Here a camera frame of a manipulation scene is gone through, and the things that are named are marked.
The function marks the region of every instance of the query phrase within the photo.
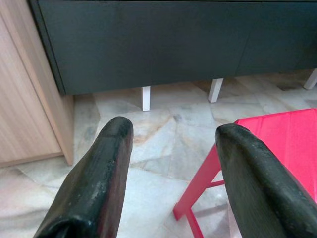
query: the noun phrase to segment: light wood panel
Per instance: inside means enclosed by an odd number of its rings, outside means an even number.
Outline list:
[[[69,164],[73,163],[73,97],[60,96],[26,0],[0,0],[0,13]]]
[[[0,17],[0,163],[61,153],[37,93]]]

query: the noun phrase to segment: marble floor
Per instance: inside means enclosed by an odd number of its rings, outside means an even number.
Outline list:
[[[317,87],[302,88],[311,71],[226,78],[217,103],[210,81],[152,87],[151,110],[141,89],[75,98],[75,163],[114,116],[134,125],[118,238],[191,238],[186,219],[171,213],[214,143],[215,129],[236,119],[317,107]],[[72,167],[64,158],[0,169],[0,238],[31,238]],[[193,210],[206,238],[230,237],[224,186],[207,190]]]

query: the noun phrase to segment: red plastic stool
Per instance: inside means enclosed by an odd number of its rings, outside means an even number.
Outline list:
[[[317,203],[317,109],[239,119],[235,123],[262,140]],[[195,238],[204,236],[191,208],[206,188],[224,184],[212,182],[220,170],[214,145],[173,209],[177,220],[186,215]]]

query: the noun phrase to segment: dark gray cabinet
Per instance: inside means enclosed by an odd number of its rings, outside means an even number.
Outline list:
[[[236,75],[303,68],[298,61],[309,47],[314,47],[311,44],[316,32],[316,3],[262,3]],[[317,60],[306,66],[317,66]]]
[[[29,3],[62,94],[317,67],[311,0]]]

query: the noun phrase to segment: white cabinet leg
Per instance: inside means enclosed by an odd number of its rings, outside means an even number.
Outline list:
[[[312,89],[315,86],[316,83],[317,83],[317,69],[315,69],[312,72],[311,76],[309,77],[309,79],[304,84],[304,88],[305,89]]]
[[[215,103],[217,101],[222,82],[223,82],[223,78],[214,79],[212,81],[210,91],[209,91],[209,96],[208,96],[209,102]]]
[[[150,110],[151,87],[142,87],[142,111]]]

